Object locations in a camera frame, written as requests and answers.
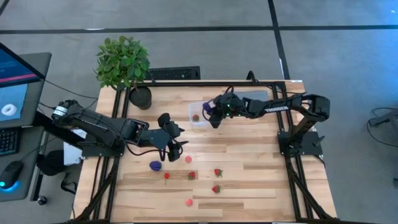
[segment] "wooden table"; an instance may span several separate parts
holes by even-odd
[[[303,92],[302,82],[285,81],[287,91]],[[157,118],[170,113],[186,131],[179,141],[184,145],[182,158],[163,162],[160,172],[151,171],[150,161],[159,161],[158,153],[133,156],[126,151],[122,156],[113,203],[112,222],[269,222],[294,221],[292,199],[284,158],[280,155],[275,113],[259,119],[225,119],[218,129],[194,128],[188,119],[188,105],[210,100],[222,94],[227,87],[151,87],[152,107],[142,111],[129,104],[127,117],[147,121],[157,128]],[[235,91],[266,90],[264,86],[235,87]],[[111,116],[115,92],[103,88],[96,111]],[[121,116],[123,100],[119,105]],[[302,118],[292,111],[294,123]],[[137,148],[143,152],[151,148]],[[191,164],[185,156],[192,156]],[[309,191],[327,213],[335,217],[325,168],[313,156],[302,156]],[[80,214],[90,201],[97,158],[84,161],[75,199],[76,214]],[[213,169],[223,169],[217,178]],[[197,179],[188,180],[194,171]],[[170,179],[165,181],[168,172]],[[215,194],[212,186],[219,184],[222,191]],[[298,190],[302,216],[305,215],[302,194]],[[103,197],[100,218],[104,216]],[[187,207],[186,199],[193,199]]]

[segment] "black pot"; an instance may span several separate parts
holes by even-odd
[[[140,108],[147,110],[152,105],[152,93],[148,87],[137,87],[130,91],[130,102]]]

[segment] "desk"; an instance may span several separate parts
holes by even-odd
[[[303,92],[302,82],[285,81],[287,91]],[[186,131],[179,141],[190,141],[184,145],[182,158],[170,163],[163,162],[161,172],[151,171],[150,161],[158,161],[159,154],[133,156],[125,153],[119,164],[118,179],[113,202],[112,222],[269,222],[294,221],[284,158],[277,142],[279,131],[277,115],[267,114],[259,119],[225,119],[218,129],[194,128],[189,123],[188,105],[196,101],[210,100],[222,94],[226,86],[211,87],[151,87],[152,106],[141,111],[129,103],[127,117],[147,121],[157,128],[157,118],[170,113]],[[240,87],[235,91],[266,90],[264,86]],[[111,116],[116,93],[103,88],[99,94],[96,111]],[[118,117],[121,116],[122,103]],[[285,127],[286,115],[283,113]],[[302,115],[292,111],[294,123]],[[143,152],[150,148],[136,148]],[[186,164],[185,156],[193,162]],[[302,156],[303,168],[309,191],[331,216],[336,216],[326,172],[313,156]],[[84,161],[79,187],[75,198],[76,214],[88,205],[93,185],[97,158]],[[223,177],[215,177],[213,169],[223,169]],[[195,171],[196,180],[188,180],[189,172]],[[164,179],[164,173],[170,179]],[[211,191],[215,184],[223,190],[219,194]],[[103,197],[102,207],[107,195]],[[193,206],[185,205],[193,199]],[[298,198],[303,217],[305,209],[302,195]],[[101,209],[100,218],[104,216]]]
[[[47,76],[47,70],[49,69],[51,59],[50,53],[25,54],[20,55],[20,57],[31,64],[44,76]],[[44,80],[28,84],[24,107],[21,111],[21,118],[1,121],[0,129],[32,125],[36,115],[37,105],[39,104],[40,96],[42,94],[43,85]],[[21,132],[19,152],[17,154],[0,157],[0,172],[2,172],[10,162],[21,159],[31,150],[39,147],[43,133],[44,128],[42,127],[23,128]],[[0,189],[0,202],[26,198],[38,153],[39,151],[36,151],[24,159],[24,168],[19,176],[18,186],[13,191],[4,191]]]

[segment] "black keyboard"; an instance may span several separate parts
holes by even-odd
[[[199,80],[200,67],[150,68],[146,80]]]
[[[19,149],[22,128],[0,130],[0,156],[15,154]]]

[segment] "computer screen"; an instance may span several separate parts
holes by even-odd
[[[44,76],[0,43],[0,87],[37,82]]]

